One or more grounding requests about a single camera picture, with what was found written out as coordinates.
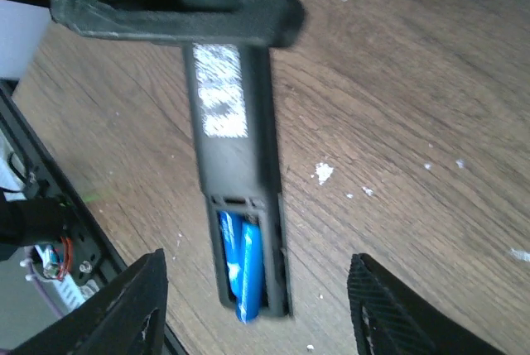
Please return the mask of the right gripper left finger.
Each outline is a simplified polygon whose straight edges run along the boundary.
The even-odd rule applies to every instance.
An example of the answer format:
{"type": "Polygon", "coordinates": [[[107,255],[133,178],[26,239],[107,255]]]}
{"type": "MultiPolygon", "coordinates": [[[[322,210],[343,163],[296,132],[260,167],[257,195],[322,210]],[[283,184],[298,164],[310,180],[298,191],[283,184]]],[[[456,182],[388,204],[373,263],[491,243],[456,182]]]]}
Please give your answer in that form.
{"type": "Polygon", "coordinates": [[[12,353],[161,354],[167,292],[165,254],[157,249],[12,353]]]}

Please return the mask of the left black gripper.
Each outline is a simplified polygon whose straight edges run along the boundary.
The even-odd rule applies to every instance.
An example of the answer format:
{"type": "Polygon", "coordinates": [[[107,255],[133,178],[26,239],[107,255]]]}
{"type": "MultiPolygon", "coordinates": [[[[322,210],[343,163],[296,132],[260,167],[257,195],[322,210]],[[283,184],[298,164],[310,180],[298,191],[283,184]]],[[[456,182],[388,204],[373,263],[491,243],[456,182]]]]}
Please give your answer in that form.
{"type": "Polygon", "coordinates": [[[286,48],[305,15],[299,0],[51,0],[52,19],[81,36],[169,45],[286,48]]]}

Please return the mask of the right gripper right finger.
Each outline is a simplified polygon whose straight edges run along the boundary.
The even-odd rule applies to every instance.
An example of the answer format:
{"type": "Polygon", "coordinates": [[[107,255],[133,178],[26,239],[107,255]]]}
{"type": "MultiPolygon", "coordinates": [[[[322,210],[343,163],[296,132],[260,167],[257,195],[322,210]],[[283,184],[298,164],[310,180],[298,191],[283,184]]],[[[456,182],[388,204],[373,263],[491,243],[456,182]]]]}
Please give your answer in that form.
{"type": "Polygon", "coordinates": [[[359,354],[500,354],[366,253],[351,258],[347,291],[359,354]]]}

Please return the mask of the black remote control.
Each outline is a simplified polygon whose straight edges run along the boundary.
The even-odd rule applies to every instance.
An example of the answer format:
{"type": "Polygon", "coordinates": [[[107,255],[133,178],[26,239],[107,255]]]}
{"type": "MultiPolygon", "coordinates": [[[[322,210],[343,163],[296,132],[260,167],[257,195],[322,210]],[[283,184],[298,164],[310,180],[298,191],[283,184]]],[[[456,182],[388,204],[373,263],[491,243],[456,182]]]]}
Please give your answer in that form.
{"type": "Polygon", "coordinates": [[[221,304],[236,312],[219,212],[239,214],[262,234],[263,293],[258,316],[292,315],[268,49],[191,44],[183,49],[195,154],[221,304]]]}

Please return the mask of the blue battery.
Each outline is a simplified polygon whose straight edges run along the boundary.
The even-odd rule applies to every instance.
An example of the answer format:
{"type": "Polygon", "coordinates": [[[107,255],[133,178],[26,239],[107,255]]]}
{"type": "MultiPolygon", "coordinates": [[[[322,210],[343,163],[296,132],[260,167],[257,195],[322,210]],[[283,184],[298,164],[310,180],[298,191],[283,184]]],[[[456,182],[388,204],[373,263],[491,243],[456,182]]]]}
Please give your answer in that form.
{"type": "Polygon", "coordinates": [[[219,212],[219,221],[224,240],[224,254],[229,275],[229,285],[236,298],[241,296],[239,272],[241,272],[241,240],[243,218],[236,213],[219,212]]]}
{"type": "Polygon", "coordinates": [[[249,324],[258,317],[263,293],[262,234],[257,224],[243,223],[240,251],[240,294],[236,315],[242,323],[249,324]]]}

